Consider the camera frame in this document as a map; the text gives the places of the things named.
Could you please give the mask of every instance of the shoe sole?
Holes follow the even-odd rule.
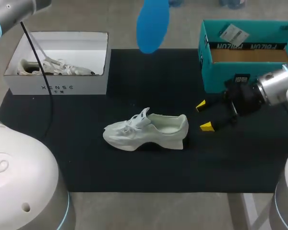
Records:
[[[104,140],[111,146],[124,150],[124,151],[135,151],[137,150],[140,146],[146,143],[151,143],[151,142],[143,142],[140,145],[134,146],[134,145],[115,145],[109,141],[107,141],[105,138]],[[159,141],[159,142],[154,142],[155,144],[158,144],[159,146],[165,148],[165,149],[170,149],[170,150],[182,150],[183,149],[183,142],[182,140],[179,141]]]

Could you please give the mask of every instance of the blue insole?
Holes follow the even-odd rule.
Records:
[[[151,54],[162,44],[168,31],[168,0],[145,0],[137,21],[136,38],[140,50]]]

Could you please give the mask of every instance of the cardboard box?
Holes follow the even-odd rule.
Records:
[[[238,33],[228,42],[223,37],[232,25]],[[234,40],[244,33],[239,45]],[[222,92],[228,80],[253,82],[288,63],[288,22],[204,20],[198,55],[207,93]]]
[[[52,59],[64,59],[67,64],[92,70],[96,75],[49,75],[47,80],[53,95],[106,94],[111,49],[108,33],[100,32],[33,32],[32,35]],[[45,59],[37,50],[38,57]],[[22,59],[36,61],[25,35],[21,38],[5,71],[4,78],[14,95],[46,95],[48,90],[42,75],[18,75]]]

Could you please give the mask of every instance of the black table surface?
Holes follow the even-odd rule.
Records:
[[[264,106],[235,127],[204,133],[199,125],[224,114],[200,114],[205,97],[196,49],[161,49],[152,55],[113,49],[107,95],[54,96],[53,123],[42,142],[52,151],[72,192],[274,192],[288,157],[288,114]],[[134,152],[109,146],[103,128],[145,107],[185,114],[184,150],[143,146]],[[7,92],[0,120],[35,138],[49,121],[49,97]]]

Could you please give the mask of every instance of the white sneaker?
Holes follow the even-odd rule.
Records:
[[[58,75],[55,72],[55,68],[51,65],[43,63],[44,72],[47,75]],[[18,75],[41,75],[42,71],[37,62],[27,61],[22,59],[18,65]]]
[[[43,69],[47,75],[95,75],[87,68],[67,65],[66,61],[56,61],[51,58],[43,60]],[[18,66],[19,75],[41,75],[42,71],[37,62],[21,60]]]
[[[105,127],[103,137],[110,145],[126,151],[134,151],[147,142],[164,148],[181,150],[182,140],[187,136],[189,123],[186,115],[164,116],[150,114],[149,108],[129,121],[117,122]]]

